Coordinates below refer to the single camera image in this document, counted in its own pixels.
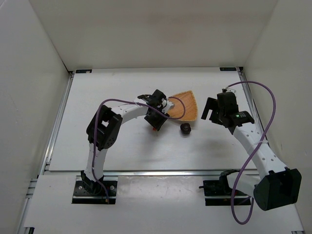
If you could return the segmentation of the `woven wicker fruit bowl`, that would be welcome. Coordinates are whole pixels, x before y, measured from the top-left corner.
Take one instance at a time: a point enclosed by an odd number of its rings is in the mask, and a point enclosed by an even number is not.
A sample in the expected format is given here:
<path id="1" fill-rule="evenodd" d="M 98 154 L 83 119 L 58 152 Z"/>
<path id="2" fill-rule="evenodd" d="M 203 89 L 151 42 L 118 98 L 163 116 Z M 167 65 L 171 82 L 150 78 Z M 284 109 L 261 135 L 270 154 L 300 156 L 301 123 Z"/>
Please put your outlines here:
<path id="1" fill-rule="evenodd" d="M 184 116 L 178 119 L 179 121 L 197 120 L 197 102 L 191 90 L 175 94 L 169 98 L 169 101 L 174 104 L 168 111 L 170 117 L 181 117 L 185 111 Z"/>

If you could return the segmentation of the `dark purple fake fruit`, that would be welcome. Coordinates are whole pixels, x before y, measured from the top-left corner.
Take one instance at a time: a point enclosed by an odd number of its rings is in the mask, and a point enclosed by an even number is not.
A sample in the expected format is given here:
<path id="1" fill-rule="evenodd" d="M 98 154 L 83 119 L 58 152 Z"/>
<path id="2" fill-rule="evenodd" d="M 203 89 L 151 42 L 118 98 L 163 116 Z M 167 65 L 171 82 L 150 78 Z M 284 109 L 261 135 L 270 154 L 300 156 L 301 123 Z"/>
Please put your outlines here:
<path id="1" fill-rule="evenodd" d="M 184 136 L 187 136 L 191 133 L 192 129 L 189 123 L 182 123 L 180 125 L 180 131 Z"/>

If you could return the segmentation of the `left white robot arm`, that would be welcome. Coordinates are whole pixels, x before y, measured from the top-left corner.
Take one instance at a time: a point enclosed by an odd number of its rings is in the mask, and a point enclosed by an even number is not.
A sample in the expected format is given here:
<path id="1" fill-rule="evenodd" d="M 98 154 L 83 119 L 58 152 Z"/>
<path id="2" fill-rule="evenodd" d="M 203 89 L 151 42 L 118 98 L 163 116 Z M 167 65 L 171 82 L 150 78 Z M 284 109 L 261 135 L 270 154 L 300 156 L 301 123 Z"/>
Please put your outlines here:
<path id="1" fill-rule="evenodd" d="M 144 116 L 158 131 L 170 116 L 168 111 L 173 106 L 160 90 L 151 95 L 140 95 L 132 102 L 127 101 L 113 108 L 102 103 L 86 129 L 89 155 L 86 169 L 81 171 L 84 189 L 92 195 L 107 193 L 103 187 L 103 166 L 107 151 L 116 142 L 122 124 Z"/>

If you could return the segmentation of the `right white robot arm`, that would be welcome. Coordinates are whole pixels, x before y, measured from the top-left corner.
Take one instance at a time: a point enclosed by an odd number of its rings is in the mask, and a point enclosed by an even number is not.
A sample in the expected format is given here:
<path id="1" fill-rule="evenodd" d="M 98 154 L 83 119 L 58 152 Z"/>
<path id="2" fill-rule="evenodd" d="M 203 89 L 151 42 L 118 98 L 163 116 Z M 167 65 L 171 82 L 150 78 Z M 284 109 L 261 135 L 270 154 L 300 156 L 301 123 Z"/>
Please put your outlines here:
<path id="1" fill-rule="evenodd" d="M 298 200 L 302 175 L 297 169 L 289 169 L 267 143 L 261 139 L 254 119 L 247 111 L 240 111 L 236 96 L 232 92 L 217 94 L 217 98 L 207 98 L 202 119 L 227 128 L 252 157 L 259 178 L 242 174 L 232 169 L 221 173 L 219 188 L 225 194 L 233 189 L 255 199 L 260 209 L 267 211 Z"/>

